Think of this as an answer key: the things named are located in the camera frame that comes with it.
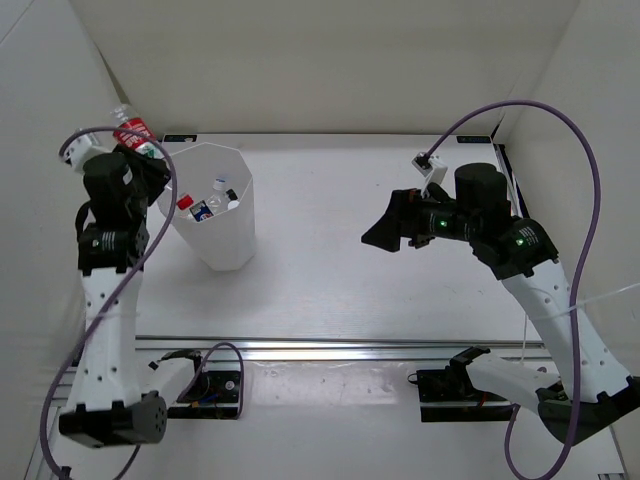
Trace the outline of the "black cap clear bottle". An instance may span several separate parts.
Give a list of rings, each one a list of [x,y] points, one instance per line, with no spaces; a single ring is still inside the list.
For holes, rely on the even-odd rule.
[[[228,189],[224,192],[223,198],[220,203],[220,211],[229,211],[239,206],[239,198],[233,189]]]

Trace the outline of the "red label plastic bottle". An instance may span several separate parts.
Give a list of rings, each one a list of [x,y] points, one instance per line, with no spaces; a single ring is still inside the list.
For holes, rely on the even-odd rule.
[[[151,142],[156,139],[146,122],[129,104],[120,104],[110,113],[114,125],[121,128],[113,133],[116,141],[131,150],[155,159],[164,159],[161,151]]]

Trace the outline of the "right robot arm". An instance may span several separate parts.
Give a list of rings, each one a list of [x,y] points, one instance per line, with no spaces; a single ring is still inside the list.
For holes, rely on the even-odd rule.
[[[559,441],[579,408],[573,442],[579,444],[639,407],[639,380],[615,359],[586,313],[571,309],[571,287],[543,227],[511,212],[507,180],[494,166],[456,169],[455,197],[431,182],[425,192],[395,190],[383,216],[362,243],[395,253],[436,238],[465,242],[532,321],[557,371],[542,373],[504,360],[487,348],[454,356],[446,388],[460,399],[494,394],[537,414]]]

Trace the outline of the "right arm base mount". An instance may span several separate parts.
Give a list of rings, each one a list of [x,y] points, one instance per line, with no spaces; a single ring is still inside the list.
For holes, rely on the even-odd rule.
[[[407,381],[418,390],[422,423],[507,422],[514,410],[498,395],[457,387],[445,369],[417,370]]]

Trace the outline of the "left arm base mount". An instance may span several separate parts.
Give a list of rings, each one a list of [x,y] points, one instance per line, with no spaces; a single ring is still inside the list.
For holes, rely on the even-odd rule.
[[[237,370],[207,370],[209,358],[217,351],[229,350],[237,357]],[[169,419],[239,420],[244,409],[245,368],[240,350],[229,342],[219,342],[205,354],[181,349],[165,354],[161,360],[187,359],[193,364],[195,380],[168,409]]]

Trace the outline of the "blue label red cap bottle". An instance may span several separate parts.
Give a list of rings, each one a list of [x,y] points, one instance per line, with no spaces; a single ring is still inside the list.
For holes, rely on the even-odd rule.
[[[202,222],[214,216],[209,205],[204,201],[196,202],[189,194],[180,196],[176,202],[177,215],[184,220]]]

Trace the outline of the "white cap bottle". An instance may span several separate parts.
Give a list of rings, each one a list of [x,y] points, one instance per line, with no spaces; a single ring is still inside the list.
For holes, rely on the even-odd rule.
[[[208,207],[214,214],[218,214],[220,212],[220,203],[223,198],[224,192],[228,190],[228,185],[225,179],[216,178],[212,185],[212,191],[209,198],[206,200]]]

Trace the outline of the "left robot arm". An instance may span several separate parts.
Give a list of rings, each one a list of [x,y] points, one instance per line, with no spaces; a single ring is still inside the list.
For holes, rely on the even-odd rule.
[[[141,383],[136,316],[148,252],[147,210],[172,178],[163,159],[122,145],[86,140],[65,148],[63,161],[82,176],[90,222],[78,225],[78,270],[86,309],[77,372],[59,417],[62,436],[89,448],[159,443],[168,407],[181,393],[206,395],[210,377],[186,360],[154,368]]]

